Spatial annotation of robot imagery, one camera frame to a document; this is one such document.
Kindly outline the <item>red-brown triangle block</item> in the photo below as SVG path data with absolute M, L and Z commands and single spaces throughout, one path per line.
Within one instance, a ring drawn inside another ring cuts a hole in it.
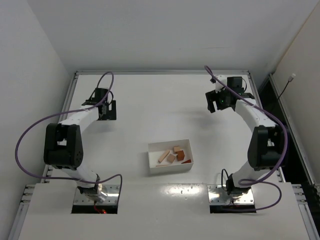
M 191 159 L 186 160 L 186 161 L 182 162 L 181 164 L 189 164 L 189 163 L 192 163 L 192 160 L 191 160 Z

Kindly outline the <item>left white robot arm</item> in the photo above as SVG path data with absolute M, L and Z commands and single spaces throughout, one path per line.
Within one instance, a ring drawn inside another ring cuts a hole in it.
M 108 196 L 97 173 L 84 162 L 82 133 L 96 121 L 117 119 L 116 101 L 107 88 L 96 88 L 79 110 L 58 123 L 46 127 L 44 154 L 45 164 L 66 173 L 75 179 L 79 192 L 94 203 L 103 203 Z

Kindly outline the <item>light wood letter cube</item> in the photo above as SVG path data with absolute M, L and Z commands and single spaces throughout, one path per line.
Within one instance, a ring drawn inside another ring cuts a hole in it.
M 181 151 L 180 146 L 174 146 L 174 147 L 173 147 L 173 151 L 174 151 L 175 153 Z

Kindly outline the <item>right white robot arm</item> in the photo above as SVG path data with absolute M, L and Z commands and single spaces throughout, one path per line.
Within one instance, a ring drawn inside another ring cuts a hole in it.
M 230 195 L 247 191 L 273 174 L 284 162 L 289 143 L 286 127 L 271 114 L 257 106 L 254 96 L 243 87 L 244 79 L 212 77 L 215 89 L 205 94 L 207 109 L 215 111 L 231 108 L 252 132 L 247 151 L 247 161 L 228 176 L 225 191 Z

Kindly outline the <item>small light wood block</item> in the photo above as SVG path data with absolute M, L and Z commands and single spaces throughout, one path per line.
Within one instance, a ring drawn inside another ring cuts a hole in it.
M 176 155 L 170 153 L 166 160 L 168 163 L 172 164 L 175 161 L 175 159 L 176 159 Z

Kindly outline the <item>red-brown arch block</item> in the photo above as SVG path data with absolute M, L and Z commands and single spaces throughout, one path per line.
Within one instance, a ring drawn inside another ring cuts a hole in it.
M 179 151 L 176 152 L 176 159 L 177 159 L 178 162 L 179 161 L 183 161 L 184 158 L 185 158 L 185 153 L 184 153 L 183 150 L 179 150 Z

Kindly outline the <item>white perforated box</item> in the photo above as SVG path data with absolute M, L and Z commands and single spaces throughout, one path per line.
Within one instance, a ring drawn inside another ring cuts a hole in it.
M 192 169 L 194 158 L 189 139 L 148 144 L 149 172 L 152 175 L 182 173 Z

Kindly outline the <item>light wood plank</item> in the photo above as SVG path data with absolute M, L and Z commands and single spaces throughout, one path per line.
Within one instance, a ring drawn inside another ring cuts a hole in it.
M 158 158 L 158 162 L 162 163 L 162 161 L 168 156 L 171 151 L 169 149 L 165 150 L 163 154 Z

